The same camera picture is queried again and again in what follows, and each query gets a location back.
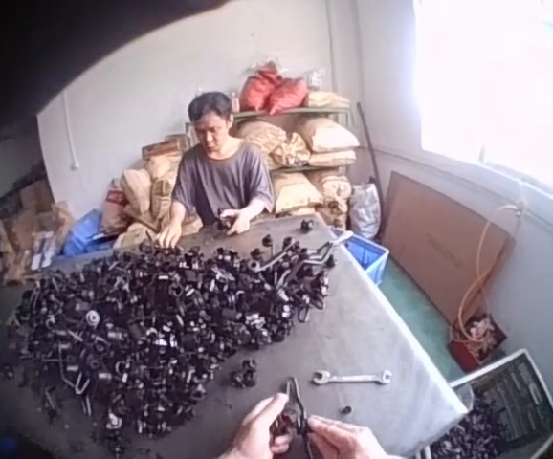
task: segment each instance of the window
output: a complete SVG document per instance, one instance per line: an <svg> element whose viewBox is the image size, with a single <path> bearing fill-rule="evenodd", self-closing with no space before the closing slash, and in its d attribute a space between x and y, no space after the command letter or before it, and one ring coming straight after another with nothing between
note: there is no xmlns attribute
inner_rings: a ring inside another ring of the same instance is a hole
<svg viewBox="0 0 553 459"><path fill-rule="evenodd" d="M553 187L553 32L534 0L419 0L424 150Z"/></svg>

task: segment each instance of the man's hand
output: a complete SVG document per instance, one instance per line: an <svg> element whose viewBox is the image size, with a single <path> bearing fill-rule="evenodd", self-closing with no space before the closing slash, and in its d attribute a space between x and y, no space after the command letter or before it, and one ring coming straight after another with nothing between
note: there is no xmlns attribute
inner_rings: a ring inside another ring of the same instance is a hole
<svg viewBox="0 0 553 459"><path fill-rule="evenodd" d="M271 439L270 426L283 411L289 397L276 394L262 400L243 420L232 446L219 459L272 459L289 449L291 436Z"/></svg>
<svg viewBox="0 0 553 459"><path fill-rule="evenodd" d="M249 212L247 212L244 208L241 210L233 208L224 210L221 212L221 215L219 215L219 218L229 219L232 221L232 226L228 229L229 236L248 231L251 227L251 217Z"/></svg>
<svg viewBox="0 0 553 459"><path fill-rule="evenodd" d="M367 427L358 427L320 416L308 418L309 438L323 459L389 459Z"/></svg>
<svg viewBox="0 0 553 459"><path fill-rule="evenodd" d="M181 224L177 222L170 222L160 233L155 241L160 247L174 248L181 238Z"/></svg>

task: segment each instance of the gray table surface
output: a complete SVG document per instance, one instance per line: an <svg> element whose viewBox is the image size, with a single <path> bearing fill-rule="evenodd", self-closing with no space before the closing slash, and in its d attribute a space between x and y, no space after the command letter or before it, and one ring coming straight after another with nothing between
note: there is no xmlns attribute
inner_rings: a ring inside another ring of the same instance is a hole
<svg viewBox="0 0 553 459"><path fill-rule="evenodd" d="M184 238L181 245L199 245L206 252L227 245L248 253L267 233L276 241L293 235L309 248L333 237L319 220L312 232L301 234L300 221L301 217L291 217L261 222L231 238L216 236L212 230L201 231ZM152 459L158 453L164 458L181 459L218 455L249 409L276 393L289 375L299 379L310 414L369 426L391 454L411 456L455 425L466 413L464 405L355 259L344 247L336 249L335 256L337 266L330 274L330 296L324 311L313 311L310 322L298 324L284 342L237 354L225 362L215 381L208 385L207 398L197 406L197 416L166 438L147 440L130 432L132 443L126 457L143 457L145 449L151 450L146 457ZM72 269L73 264L59 267ZM258 362L257 386L225 386L220 380L247 355ZM385 386L315 386L310 379L317 369L344 375L388 369L393 382ZM56 457L108 457L104 447L90 439L92 422L81 413L77 400L67 401L60 418L50 426L45 413L38 410L39 398L28 388L18 388L18 382L0 380L0 422L6 421ZM344 417L339 411L345 405L351 405L353 412ZM286 457L302 457L300 445L294 444Z"/></svg>

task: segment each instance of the wrench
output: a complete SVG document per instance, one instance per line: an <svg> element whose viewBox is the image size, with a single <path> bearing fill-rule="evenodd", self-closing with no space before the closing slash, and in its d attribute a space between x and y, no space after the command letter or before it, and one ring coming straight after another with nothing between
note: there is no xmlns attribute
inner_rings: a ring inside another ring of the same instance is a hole
<svg viewBox="0 0 553 459"><path fill-rule="evenodd" d="M328 383L391 383L391 372L386 370L380 375L357 375L357 376L332 376L329 371L319 370L313 375L313 383L324 385Z"/></svg>

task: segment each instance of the black hair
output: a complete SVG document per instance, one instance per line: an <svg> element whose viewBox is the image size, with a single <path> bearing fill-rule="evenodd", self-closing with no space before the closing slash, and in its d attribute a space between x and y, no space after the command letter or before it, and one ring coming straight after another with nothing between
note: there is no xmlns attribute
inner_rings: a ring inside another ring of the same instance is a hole
<svg viewBox="0 0 553 459"><path fill-rule="evenodd" d="M218 91L196 96L188 107L189 119L196 122L208 113L214 113L224 120L232 115L232 101L228 96Z"/></svg>

